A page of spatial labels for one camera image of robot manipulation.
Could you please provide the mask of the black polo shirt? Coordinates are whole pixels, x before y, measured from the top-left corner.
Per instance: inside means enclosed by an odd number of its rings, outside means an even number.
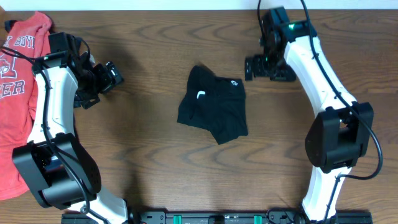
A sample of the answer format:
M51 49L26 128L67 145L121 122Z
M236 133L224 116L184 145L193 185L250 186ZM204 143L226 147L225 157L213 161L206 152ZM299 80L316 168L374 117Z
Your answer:
M242 79L218 77L203 65L194 66L178 107L177 122L209 131L219 145L247 136Z

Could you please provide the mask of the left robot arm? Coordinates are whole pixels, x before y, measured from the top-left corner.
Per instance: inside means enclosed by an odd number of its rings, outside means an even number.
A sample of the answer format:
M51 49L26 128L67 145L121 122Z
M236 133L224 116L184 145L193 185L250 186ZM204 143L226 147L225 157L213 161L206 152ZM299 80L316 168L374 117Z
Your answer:
M82 43L54 33L50 53L31 60L38 87L34 125L12 161L41 207L72 212L68 223L128 223L126 201L103 187L74 124L75 108L92 107L124 79L114 63L96 63L90 51L80 53Z

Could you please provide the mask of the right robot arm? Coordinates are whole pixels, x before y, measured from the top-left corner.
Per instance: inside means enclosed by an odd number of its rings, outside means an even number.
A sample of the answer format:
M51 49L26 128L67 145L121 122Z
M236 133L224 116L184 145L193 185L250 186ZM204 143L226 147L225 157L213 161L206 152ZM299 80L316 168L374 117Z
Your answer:
M284 7L275 7L258 20L259 43L264 50L246 57L245 79L298 80L315 117L305 138L312 174L296 222L371 222L368 214L338 213L336 202L344 180L366 154L374 116L372 106L359 103L340 82L309 19L292 22Z

